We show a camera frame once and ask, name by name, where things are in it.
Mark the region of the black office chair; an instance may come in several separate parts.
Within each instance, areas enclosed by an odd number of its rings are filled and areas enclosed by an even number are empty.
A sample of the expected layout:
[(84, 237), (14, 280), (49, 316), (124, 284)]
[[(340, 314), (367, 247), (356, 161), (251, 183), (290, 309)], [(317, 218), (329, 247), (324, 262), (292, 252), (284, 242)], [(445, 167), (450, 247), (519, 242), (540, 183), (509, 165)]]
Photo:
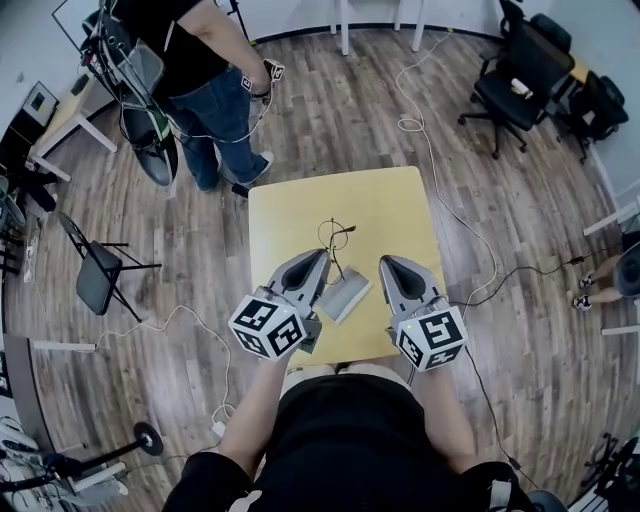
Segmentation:
[[(494, 127), (492, 157), (500, 157), (500, 132), (510, 132), (527, 151), (523, 131), (530, 131), (557, 110), (560, 83), (574, 67), (570, 54), (572, 36), (545, 14), (527, 19), (511, 0), (499, 0), (505, 13), (505, 46), (482, 56), (483, 63), (470, 101), (483, 105), (483, 112), (462, 113), (458, 123), (469, 119), (489, 120)], [(518, 79), (531, 91), (526, 99), (511, 90)]]
[(604, 141), (629, 121), (624, 104), (624, 95), (608, 76), (588, 71), (580, 90), (572, 93), (556, 113), (564, 125), (557, 139), (573, 135), (581, 150), (580, 164), (584, 165), (592, 143)]

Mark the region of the thin metal round eyeglasses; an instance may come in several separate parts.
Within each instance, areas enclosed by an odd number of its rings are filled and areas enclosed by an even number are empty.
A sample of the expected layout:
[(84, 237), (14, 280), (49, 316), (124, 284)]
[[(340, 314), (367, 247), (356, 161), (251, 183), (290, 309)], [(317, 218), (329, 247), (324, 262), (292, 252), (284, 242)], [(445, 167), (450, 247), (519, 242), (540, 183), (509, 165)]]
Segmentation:
[(334, 217), (321, 221), (317, 227), (317, 238), (330, 260), (328, 286), (335, 286), (345, 280), (343, 265), (339, 262), (338, 254), (347, 247), (349, 237), (356, 229), (355, 225), (343, 225)]

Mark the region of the small white box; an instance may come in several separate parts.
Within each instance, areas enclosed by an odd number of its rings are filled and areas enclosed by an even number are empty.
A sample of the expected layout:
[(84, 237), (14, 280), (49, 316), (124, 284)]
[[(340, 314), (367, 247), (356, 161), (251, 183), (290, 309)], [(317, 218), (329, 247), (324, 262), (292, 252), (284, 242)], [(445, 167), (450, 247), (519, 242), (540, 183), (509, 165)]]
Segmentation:
[(320, 309), (340, 325), (356, 308), (373, 284), (357, 269), (347, 266), (336, 284), (329, 285), (318, 301)]

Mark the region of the small white-framed monitor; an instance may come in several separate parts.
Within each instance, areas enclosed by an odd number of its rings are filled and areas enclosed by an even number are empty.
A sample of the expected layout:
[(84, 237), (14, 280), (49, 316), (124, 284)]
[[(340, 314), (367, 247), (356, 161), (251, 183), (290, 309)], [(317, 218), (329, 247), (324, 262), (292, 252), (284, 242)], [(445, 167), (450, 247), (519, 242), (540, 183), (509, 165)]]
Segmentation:
[(57, 108), (59, 100), (40, 81), (36, 82), (23, 104), (22, 111), (39, 125), (46, 127)]

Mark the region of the grey table with white leg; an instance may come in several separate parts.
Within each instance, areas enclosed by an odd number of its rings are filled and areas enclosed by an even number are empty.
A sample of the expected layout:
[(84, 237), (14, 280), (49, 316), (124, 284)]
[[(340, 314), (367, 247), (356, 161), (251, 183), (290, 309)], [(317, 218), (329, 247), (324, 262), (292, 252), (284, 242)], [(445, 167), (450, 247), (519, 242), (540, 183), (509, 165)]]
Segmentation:
[(13, 395), (18, 422), (41, 450), (53, 452), (54, 445), (46, 423), (33, 369), (34, 351), (62, 351), (91, 353), (93, 343), (64, 343), (31, 341), (27, 337), (3, 335), (5, 362), (8, 364), (8, 382)]

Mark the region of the person's black shirt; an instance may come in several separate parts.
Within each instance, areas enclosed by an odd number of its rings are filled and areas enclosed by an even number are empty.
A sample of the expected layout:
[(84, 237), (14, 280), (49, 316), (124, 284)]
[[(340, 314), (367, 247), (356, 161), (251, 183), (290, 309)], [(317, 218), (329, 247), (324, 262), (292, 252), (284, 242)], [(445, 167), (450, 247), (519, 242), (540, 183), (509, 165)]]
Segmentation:
[(505, 463), (452, 469), (403, 386), (334, 375), (285, 393), (256, 479), (225, 455), (194, 455), (162, 512), (537, 510)]

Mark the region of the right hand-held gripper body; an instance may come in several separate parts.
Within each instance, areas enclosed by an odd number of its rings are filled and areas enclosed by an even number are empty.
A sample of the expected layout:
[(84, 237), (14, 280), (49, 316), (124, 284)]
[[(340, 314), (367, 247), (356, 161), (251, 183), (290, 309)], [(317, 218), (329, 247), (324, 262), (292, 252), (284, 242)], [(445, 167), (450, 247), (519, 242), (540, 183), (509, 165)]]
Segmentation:
[(391, 328), (391, 337), (417, 372), (451, 363), (469, 339), (457, 306), (417, 309)]

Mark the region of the black folding chair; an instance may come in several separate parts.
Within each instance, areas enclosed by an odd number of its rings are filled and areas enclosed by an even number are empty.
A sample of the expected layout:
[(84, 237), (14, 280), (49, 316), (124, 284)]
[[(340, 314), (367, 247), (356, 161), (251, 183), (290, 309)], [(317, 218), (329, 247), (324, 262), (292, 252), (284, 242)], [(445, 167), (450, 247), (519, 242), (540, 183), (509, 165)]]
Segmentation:
[(58, 214), (58, 221), (82, 259), (76, 279), (76, 295), (97, 316), (104, 316), (111, 301), (116, 299), (141, 323), (141, 318), (119, 289), (119, 277), (125, 271), (159, 269), (162, 265), (142, 263), (125, 251), (129, 247), (125, 242), (89, 241), (65, 213)]

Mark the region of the black round-base stand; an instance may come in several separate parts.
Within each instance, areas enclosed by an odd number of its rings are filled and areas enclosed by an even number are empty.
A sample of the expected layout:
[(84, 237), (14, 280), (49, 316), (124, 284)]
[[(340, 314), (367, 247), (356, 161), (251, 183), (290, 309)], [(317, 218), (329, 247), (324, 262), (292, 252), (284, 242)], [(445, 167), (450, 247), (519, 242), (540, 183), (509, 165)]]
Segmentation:
[(56, 478), (78, 477), (89, 469), (116, 460), (138, 449), (150, 456), (159, 456), (163, 453), (162, 438), (149, 423), (136, 423), (133, 427), (133, 434), (133, 442), (85, 461), (72, 459), (62, 454), (52, 454), (46, 458), (45, 468)]

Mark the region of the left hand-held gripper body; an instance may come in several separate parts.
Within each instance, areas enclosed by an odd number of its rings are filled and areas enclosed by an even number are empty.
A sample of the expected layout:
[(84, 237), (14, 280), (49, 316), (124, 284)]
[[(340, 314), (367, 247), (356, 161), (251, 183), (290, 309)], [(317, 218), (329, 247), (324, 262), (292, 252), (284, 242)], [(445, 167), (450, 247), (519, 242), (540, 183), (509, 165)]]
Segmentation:
[(296, 349), (312, 353), (321, 333), (321, 321), (308, 305), (263, 286), (242, 299), (228, 326), (244, 350), (268, 360)]

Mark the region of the wooden desk with white legs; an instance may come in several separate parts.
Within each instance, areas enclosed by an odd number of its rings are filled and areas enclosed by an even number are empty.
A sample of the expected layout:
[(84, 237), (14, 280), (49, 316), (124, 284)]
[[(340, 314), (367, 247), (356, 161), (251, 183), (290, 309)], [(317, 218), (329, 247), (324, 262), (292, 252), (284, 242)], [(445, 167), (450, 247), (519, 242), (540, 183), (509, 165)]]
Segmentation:
[(113, 102), (112, 96), (95, 77), (90, 78), (77, 95), (69, 92), (58, 104), (44, 134), (31, 147), (28, 160), (70, 182), (71, 176), (47, 161), (45, 156), (77, 128), (84, 129), (109, 152), (117, 153), (118, 146), (90, 121), (99, 110)]

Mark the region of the person's beige shorts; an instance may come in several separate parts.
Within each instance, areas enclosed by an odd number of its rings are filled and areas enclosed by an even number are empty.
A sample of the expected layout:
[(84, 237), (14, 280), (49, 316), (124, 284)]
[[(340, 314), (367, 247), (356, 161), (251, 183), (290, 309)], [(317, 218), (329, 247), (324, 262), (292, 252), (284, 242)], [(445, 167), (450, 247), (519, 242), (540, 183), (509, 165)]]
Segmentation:
[(362, 374), (376, 376), (393, 381), (408, 391), (411, 390), (409, 384), (394, 370), (374, 363), (354, 362), (347, 363), (344, 367), (331, 365), (316, 365), (294, 367), (287, 370), (280, 396), (284, 396), (289, 390), (304, 381), (326, 376), (346, 375), (346, 374)]

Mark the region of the person's left forearm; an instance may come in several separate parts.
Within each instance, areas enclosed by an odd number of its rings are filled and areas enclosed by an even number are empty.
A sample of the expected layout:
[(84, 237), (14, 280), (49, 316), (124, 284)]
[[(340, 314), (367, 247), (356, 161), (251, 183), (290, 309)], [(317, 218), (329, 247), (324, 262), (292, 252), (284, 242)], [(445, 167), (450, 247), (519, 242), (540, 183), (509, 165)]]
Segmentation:
[(275, 425), (288, 361), (264, 360), (227, 424), (219, 452), (242, 466), (253, 464), (263, 453)]

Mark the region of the person's right forearm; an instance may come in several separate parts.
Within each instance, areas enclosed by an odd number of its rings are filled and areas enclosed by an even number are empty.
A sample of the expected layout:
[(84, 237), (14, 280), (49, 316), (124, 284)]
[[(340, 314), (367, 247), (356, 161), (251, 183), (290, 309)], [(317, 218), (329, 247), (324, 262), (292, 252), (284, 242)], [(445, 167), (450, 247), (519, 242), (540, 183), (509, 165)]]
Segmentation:
[(447, 367), (418, 373), (413, 391), (424, 410), (431, 445), (458, 473), (478, 463), (475, 437)]

